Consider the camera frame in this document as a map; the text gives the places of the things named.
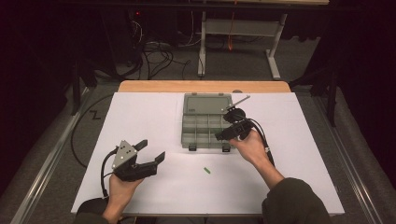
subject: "gray carpet floor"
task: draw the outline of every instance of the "gray carpet floor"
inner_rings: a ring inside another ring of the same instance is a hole
[[[265,38],[257,41],[248,41],[245,38],[239,40],[239,42],[234,41],[233,51],[231,52],[223,47],[221,40],[217,38],[208,40],[207,68],[203,80],[271,80],[270,70],[263,52],[266,47],[271,45],[271,40]],[[317,43],[317,40],[305,42],[299,42],[297,39],[281,40],[276,52],[276,62],[283,80],[291,81],[303,74]],[[200,79],[197,76],[199,62],[197,46],[178,49],[165,46],[164,48],[170,50],[174,55],[174,60],[180,63],[170,63],[153,79]],[[150,62],[160,62],[162,56],[153,53],[148,58]],[[182,73],[184,65],[181,63],[187,62],[189,63],[185,65]],[[120,65],[119,69],[123,71],[127,68]],[[148,67],[145,64],[140,78],[147,79],[147,77]],[[131,75],[130,78],[137,78],[137,75]],[[117,91],[120,85],[119,82],[114,80],[98,78],[98,81],[98,86],[95,89],[90,89],[87,106]],[[346,211],[343,215],[333,217],[333,223],[375,223],[370,221],[369,215],[364,212],[360,198],[357,197],[356,189],[351,184],[350,176],[348,176],[348,172],[343,165],[342,158],[337,153],[337,145],[332,138],[326,119],[321,115],[322,112],[317,102],[322,102],[325,98],[311,97],[308,90],[309,87],[298,87],[293,91],[297,94],[320,154]],[[43,162],[55,148],[58,139],[72,118],[70,115],[72,111],[71,90],[66,94],[70,99],[66,107],[36,142],[24,159],[23,165],[10,183],[6,193],[2,196],[0,223],[10,223],[14,218]],[[73,146],[84,164],[88,164],[90,160],[110,102],[111,97],[90,108],[90,111],[96,111],[96,117],[99,119],[93,119],[93,112],[88,111],[83,115],[75,129]],[[337,92],[335,122],[337,125],[335,130],[339,133],[361,181],[371,196],[382,223],[396,223],[394,213],[396,211],[395,190],[361,136],[359,127],[350,115],[347,103],[340,90]],[[71,134],[67,138],[63,155],[59,159],[48,185],[43,193],[38,195],[39,200],[35,204],[35,209],[27,218],[27,223],[71,223],[73,221],[74,215],[70,213],[70,210],[85,169],[73,157],[70,137]]]

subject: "dark green sleeve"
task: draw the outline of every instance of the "dark green sleeve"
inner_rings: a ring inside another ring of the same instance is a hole
[[[107,220],[94,213],[80,213],[73,224],[108,224]]]
[[[321,199],[303,180],[285,178],[262,202],[262,215],[268,224],[332,223]]]

